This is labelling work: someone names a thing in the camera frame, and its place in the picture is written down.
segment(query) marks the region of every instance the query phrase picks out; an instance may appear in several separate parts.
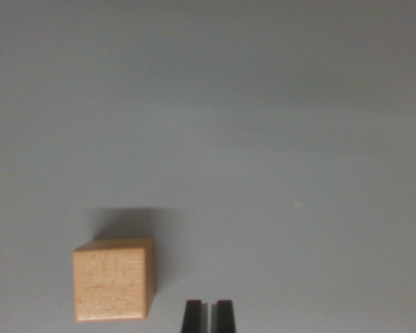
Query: cube top face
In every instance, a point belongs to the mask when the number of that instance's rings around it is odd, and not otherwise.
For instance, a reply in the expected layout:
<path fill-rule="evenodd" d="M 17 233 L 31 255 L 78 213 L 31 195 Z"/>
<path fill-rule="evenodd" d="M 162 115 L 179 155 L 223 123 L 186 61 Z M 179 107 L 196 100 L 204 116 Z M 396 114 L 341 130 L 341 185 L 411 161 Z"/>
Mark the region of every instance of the cube top face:
<path fill-rule="evenodd" d="M 73 252 L 77 321 L 146 318 L 154 293 L 153 240 L 108 239 Z"/>

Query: light wood block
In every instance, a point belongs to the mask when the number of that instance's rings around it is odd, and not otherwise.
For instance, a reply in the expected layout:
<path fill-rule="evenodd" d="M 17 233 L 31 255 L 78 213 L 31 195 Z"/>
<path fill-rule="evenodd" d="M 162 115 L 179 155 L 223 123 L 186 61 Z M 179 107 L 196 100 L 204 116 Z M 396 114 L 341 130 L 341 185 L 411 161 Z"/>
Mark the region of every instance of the light wood block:
<path fill-rule="evenodd" d="M 152 238 L 90 241 L 72 259 L 76 321 L 147 317 L 155 295 Z"/>

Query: gray background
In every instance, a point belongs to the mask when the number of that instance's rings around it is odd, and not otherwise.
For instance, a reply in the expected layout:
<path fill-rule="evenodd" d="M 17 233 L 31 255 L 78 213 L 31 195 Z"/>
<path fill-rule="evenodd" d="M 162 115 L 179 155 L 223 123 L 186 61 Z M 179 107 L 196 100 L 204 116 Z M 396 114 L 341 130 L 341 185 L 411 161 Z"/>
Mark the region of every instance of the gray background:
<path fill-rule="evenodd" d="M 152 234 L 147 321 L 71 253 Z M 0 1 L 0 332 L 416 333 L 416 1 Z"/>

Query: wooden cube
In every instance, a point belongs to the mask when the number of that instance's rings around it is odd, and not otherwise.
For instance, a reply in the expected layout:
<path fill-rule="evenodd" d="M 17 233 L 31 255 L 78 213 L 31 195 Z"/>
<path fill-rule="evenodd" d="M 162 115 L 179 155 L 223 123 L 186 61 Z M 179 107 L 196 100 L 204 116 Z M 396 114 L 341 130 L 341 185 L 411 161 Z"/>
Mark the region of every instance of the wooden cube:
<path fill-rule="evenodd" d="M 90 241 L 72 260 L 76 321 L 147 317 L 155 294 L 152 238 Z"/>

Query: white table surface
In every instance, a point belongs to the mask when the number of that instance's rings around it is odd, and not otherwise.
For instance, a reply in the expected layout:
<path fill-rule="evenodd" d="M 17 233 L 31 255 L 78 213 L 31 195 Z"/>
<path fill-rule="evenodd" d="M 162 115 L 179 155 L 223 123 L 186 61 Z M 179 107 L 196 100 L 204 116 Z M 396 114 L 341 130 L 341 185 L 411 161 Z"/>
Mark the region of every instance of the white table surface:
<path fill-rule="evenodd" d="M 146 321 L 71 253 L 152 233 Z M 0 1 L 0 332 L 416 333 L 416 2 Z"/>

